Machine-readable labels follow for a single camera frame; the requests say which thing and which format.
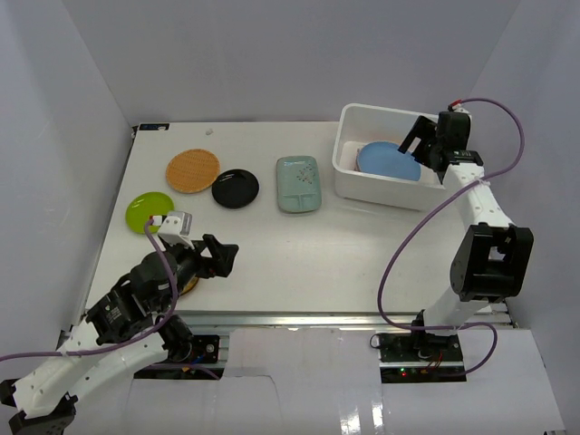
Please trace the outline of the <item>blue round plate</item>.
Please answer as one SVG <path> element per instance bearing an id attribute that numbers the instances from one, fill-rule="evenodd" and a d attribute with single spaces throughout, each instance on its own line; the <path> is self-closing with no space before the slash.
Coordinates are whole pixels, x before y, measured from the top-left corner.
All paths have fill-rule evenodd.
<path id="1" fill-rule="evenodd" d="M 421 165 L 409 152 L 399 151 L 399 145 L 375 141 L 363 146 L 357 153 L 355 167 L 366 174 L 419 181 Z"/>

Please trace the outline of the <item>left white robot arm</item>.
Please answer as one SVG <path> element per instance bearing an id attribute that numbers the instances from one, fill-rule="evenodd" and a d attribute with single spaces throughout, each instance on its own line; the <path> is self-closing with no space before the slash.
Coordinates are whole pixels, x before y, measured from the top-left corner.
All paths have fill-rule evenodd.
<path id="1" fill-rule="evenodd" d="M 107 385 L 151 365 L 193 366 L 205 358 L 198 339 L 175 314 L 195 279 L 227 277 L 239 250 L 212 235 L 190 244 L 154 243 L 88 310 L 68 339 L 20 379 L 1 383 L 1 402 L 15 408 L 13 434 L 62 434 L 76 405 Z"/>

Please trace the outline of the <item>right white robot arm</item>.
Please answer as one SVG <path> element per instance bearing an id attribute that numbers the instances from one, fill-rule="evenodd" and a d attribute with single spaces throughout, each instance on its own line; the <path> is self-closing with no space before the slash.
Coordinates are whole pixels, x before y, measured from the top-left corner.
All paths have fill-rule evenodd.
<path id="1" fill-rule="evenodd" d="M 412 323 L 410 352 L 423 362 L 449 346 L 476 312 L 520 293 L 534 243 L 531 230 L 513 223 L 486 183 L 482 158 L 467 148 L 470 127 L 466 112 L 442 111 L 436 121 L 419 116 L 399 147 L 437 174 L 465 228 L 449 288 Z"/>

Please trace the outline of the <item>white plastic bin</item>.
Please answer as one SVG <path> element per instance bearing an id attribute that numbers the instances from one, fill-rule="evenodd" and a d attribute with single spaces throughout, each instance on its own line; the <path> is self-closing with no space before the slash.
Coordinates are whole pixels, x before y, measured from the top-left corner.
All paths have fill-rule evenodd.
<path id="1" fill-rule="evenodd" d="M 343 198 L 418 211 L 429 211 L 444 201 L 449 192 L 430 169 L 422 168 L 420 179 L 411 181 L 355 168 L 359 150 L 375 141 L 401 143 L 420 116 L 416 111 L 360 103 L 345 105 L 332 156 L 336 193 Z"/>

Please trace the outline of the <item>yellow patterned black-rimmed plate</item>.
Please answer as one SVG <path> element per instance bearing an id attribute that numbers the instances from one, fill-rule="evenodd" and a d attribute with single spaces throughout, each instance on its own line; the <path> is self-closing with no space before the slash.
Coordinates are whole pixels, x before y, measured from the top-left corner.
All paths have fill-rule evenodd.
<path id="1" fill-rule="evenodd" d="M 196 285 L 198 284 L 198 277 L 193 277 L 186 285 L 184 285 L 184 287 L 182 288 L 182 290 L 179 293 L 179 296 L 183 296 L 186 295 L 187 293 L 191 292 Z"/>

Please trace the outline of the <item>black round plate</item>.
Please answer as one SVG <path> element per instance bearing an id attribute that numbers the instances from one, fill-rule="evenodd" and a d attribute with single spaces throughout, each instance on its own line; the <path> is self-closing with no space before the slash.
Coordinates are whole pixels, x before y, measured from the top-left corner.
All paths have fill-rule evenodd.
<path id="1" fill-rule="evenodd" d="M 245 169 L 220 174 L 211 187 L 213 199 L 223 208 L 240 209 L 251 204 L 259 193 L 256 176 Z"/>

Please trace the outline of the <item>green round plate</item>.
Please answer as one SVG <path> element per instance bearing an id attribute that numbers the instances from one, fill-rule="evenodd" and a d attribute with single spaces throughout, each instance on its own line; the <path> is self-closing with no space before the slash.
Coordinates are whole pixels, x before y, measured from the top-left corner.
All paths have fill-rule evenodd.
<path id="1" fill-rule="evenodd" d="M 174 209 L 173 199 L 162 192 L 150 191 L 137 196 L 126 208 L 125 222 L 134 233 L 143 235 L 145 223 L 153 215 L 167 215 Z"/>

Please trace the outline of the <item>orange woven round plate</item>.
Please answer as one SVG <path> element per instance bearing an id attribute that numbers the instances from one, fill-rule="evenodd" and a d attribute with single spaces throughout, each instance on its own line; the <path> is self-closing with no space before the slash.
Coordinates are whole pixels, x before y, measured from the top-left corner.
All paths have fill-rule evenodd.
<path id="1" fill-rule="evenodd" d="M 208 189 L 220 174 L 218 157 L 208 150 L 185 150 L 175 156 L 166 168 L 169 186 L 184 194 Z"/>

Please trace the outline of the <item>teal rectangular ceramic plate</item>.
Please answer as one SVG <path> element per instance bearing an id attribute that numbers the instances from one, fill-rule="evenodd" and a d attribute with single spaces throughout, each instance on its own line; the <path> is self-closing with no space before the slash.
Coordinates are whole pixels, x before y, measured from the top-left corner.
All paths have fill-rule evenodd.
<path id="1" fill-rule="evenodd" d="M 322 205 L 317 161 L 312 156 L 286 156 L 276 162 L 278 208 L 290 214 L 316 211 Z"/>

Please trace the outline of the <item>dark label sticker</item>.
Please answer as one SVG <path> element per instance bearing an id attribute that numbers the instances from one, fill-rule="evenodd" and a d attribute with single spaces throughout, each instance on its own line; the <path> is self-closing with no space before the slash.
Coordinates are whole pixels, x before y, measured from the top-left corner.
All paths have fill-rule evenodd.
<path id="1" fill-rule="evenodd" d="M 139 126 L 140 131 L 167 131 L 169 123 L 142 123 Z"/>

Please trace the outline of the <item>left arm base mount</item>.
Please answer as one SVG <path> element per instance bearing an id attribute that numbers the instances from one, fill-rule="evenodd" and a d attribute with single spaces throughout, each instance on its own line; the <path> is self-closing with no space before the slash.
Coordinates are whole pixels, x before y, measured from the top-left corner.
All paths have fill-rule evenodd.
<path id="1" fill-rule="evenodd" d="M 191 377 L 218 380 L 223 373 L 218 368 L 220 337 L 216 334 L 196 334 L 190 344 L 169 357 L 169 362 Z"/>

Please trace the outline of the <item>aluminium frame rail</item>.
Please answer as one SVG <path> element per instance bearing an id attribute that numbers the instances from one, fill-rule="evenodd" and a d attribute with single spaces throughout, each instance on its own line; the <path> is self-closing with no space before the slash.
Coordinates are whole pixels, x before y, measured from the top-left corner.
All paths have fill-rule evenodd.
<path id="1" fill-rule="evenodd" d="M 470 327 L 494 328 L 498 325 L 495 315 L 491 310 L 494 304 L 479 310 L 472 315 L 456 332 L 469 329 Z M 378 314 L 188 314 L 184 324 L 179 329 L 185 332 L 187 344 L 190 344 L 194 335 L 216 334 L 220 337 L 220 352 L 218 368 L 223 370 L 220 378 L 224 375 L 226 364 L 231 358 L 228 356 L 229 347 L 225 343 L 232 336 L 235 327 L 259 327 L 259 328 L 286 328 L 297 330 L 311 328 L 344 329 L 344 328 L 372 328 L 373 334 L 411 334 L 413 321 L 418 313 L 389 313 L 380 309 Z M 89 400 L 94 396 L 103 396 L 110 391 L 115 382 L 124 379 L 150 379 L 150 380 L 209 380 L 206 377 L 191 377 L 178 369 L 176 364 L 169 362 L 169 354 L 165 360 L 152 357 L 149 354 L 149 346 L 160 340 L 158 336 L 133 344 L 101 356 L 100 361 L 69 389 L 68 394 L 78 401 Z M 467 378 L 475 370 L 466 367 Z"/>

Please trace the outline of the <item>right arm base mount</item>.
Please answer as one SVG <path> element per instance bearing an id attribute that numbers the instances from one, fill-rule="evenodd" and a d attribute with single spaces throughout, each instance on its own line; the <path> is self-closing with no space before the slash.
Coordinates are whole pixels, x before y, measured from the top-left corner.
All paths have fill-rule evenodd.
<path id="1" fill-rule="evenodd" d="M 382 384 L 467 380 L 457 335 L 422 342 L 410 333 L 376 333 L 369 345 L 378 352 Z"/>

